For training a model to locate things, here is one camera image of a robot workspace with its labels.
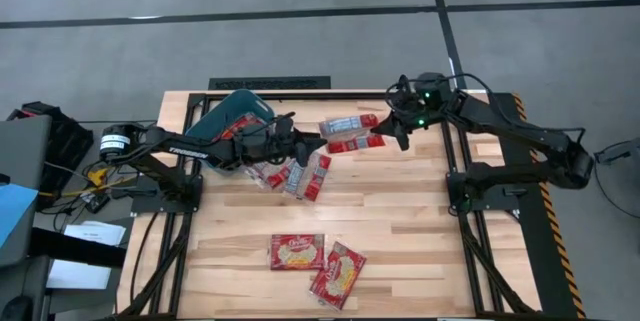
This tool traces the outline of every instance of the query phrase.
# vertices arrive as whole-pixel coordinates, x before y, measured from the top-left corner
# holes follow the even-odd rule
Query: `wooden table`
[[[160,126],[182,131],[189,93],[165,93]],[[317,123],[327,118],[388,114],[384,101],[377,100],[267,103],[278,114],[295,111],[295,125],[303,131],[317,132]],[[434,125],[415,132],[406,152],[395,140],[386,142],[387,147],[331,155],[315,204],[264,191],[243,174],[221,177],[203,168],[205,191],[193,217],[178,317],[473,316],[458,223],[447,213],[442,130]],[[469,135],[469,143],[475,161],[503,163],[496,137]],[[158,157],[175,163],[173,155]],[[502,211],[486,212],[486,218],[496,266],[526,303],[540,309],[520,226]],[[164,219],[158,216],[142,253],[136,294],[155,270]],[[118,289],[120,310],[129,304],[133,265],[149,220],[139,216],[133,226]],[[342,240],[368,257],[341,313],[320,306],[308,293],[314,272],[269,270],[273,233],[325,233],[328,247]],[[478,270],[491,310],[486,276],[479,265]],[[170,271],[161,311],[167,310],[172,279]]]

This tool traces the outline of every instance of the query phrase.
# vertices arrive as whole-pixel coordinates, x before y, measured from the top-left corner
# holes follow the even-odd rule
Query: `concrete floor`
[[[446,0],[450,5],[546,1],[574,0]],[[0,0],[0,22],[433,4]],[[520,93],[531,122],[584,126],[584,144],[591,151],[638,136],[638,7],[450,18],[464,70],[496,91]],[[0,115],[42,100],[77,119],[147,119],[157,116],[165,90],[205,89],[209,77],[331,75],[334,88],[381,88],[401,73],[428,70],[449,73],[436,14],[0,30]],[[92,126],[99,132],[100,125]],[[614,200],[640,214],[637,172],[638,166],[623,161],[602,168],[601,178]],[[640,222],[606,203],[595,182],[583,191],[553,190],[552,196],[587,315],[637,319]],[[125,217],[128,207],[112,202],[97,218]],[[38,222],[46,226],[51,220]],[[97,310],[109,307],[91,315]]]

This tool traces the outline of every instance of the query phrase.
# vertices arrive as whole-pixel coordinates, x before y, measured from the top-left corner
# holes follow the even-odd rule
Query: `red snack package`
[[[321,303],[342,310],[366,260],[362,254],[336,242],[327,258],[327,268],[318,272],[309,291]]]
[[[319,270],[324,267],[324,235],[272,235],[272,270]]]
[[[284,181],[289,178],[294,163],[295,160],[286,161],[282,165],[260,162],[245,167],[245,172],[256,181],[260,187],[269,187],[273,190],[283,185]]]
[[[307,167],[294,162],[291,173],[284,186],[284,193],[299,199],[315,201],[327,176],[331,157],[314,152],[309,156]]]
[[[378,117],[374,114],[342,117],[320,122],[320,135],[332,140],[348,140],[361,136],[368,129],[378,126]]]
[[[327,143],[327,152],[340,153],[384,145],[385,143],[382,135],[369,134],[367,136],[356,137],[348,141],[330,141]]]
[[[249,125],[264,125],[265,122],[261,118],[258,118],[251,112],[247,112],[246,114],[238,117],[236,121],[226,130],[222,132],[222,134],[218,135],[214,138],[214,141],[218,138],[222,138],[223,140],[229,140],[233,137],[233,134],[238,131],[238,129],[242,127],[247,127]]]

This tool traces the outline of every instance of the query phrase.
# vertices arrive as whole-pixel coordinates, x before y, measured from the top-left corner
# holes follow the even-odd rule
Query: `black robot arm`
[[[293,127],[293,112],[266,125],[250,125],[229,139],[205,140],[169,132],[161,127],[128,123],[113,125],[102,133],[100,159],[111,166],[129,165],[156,181],[168,199],[192,199],[199,191],[184,170],[168,167],[152,153],[168,152],[208,161],[223,170],[267,161],[283,163],[295,158],[306,166],[309,155],[326,144],[317,133]]]
[[[593,159],[565,132],[543,129],[535,125],[511,120],[494,103],[480,101],[468,93],[449,85],[451,77],[424,74],[421,80],[409,80],[404,75],[387,90],[387,103],[392,109],[389,117],[372,132],[393,136],[400,148],[409,147],[408,135],[417,129],[448,121],[469,133],[490,133],[527,145],[544,154],[546,160],[523,165],[492,167],[486,163],[472,163],[457,177],[461,193],[479,198],[483,192],[498,184],[549,181],[568,189],[584,188],[591,174]]]

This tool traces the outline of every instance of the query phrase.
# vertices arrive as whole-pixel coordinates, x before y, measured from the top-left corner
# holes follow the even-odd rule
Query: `cracker package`
[[[315,201],[329,170],[331,157],[314,152],[309,156],[307,167],[294,162],[284,186],[284,193],[301,200]]]
[[[269,255],[272,270],[321,270],[324,235],[272,235]]]
[[[362,254],[336,242],[327,258],[327,267],[318,272],[309,291],[320,303],[342,310],[366,260]]]
[[[327,139],[328,153],[385,146],[382,135],[374,135],[370,131],[378,126],[378,117],[374,114],[332,119],[318,126],[322,137]]]
[[[378,117],[374,114],[341,117],[320,122],[318,126],[322,138],[344,141],[362,136],[370,128],[378,126]]]
[[[260,187],[276,189],[285,184],[289,178],[295,160],[287,160],[282,165],[272,165],[268,162],[260,162],[245,167],[245,173],[249,175]]]
[[[382,135],[368,134],[365,136],[358,136],[347,141],[329,141],[327,142],[327,152],[349,152],[353,150],[384,145],[385,143]]]

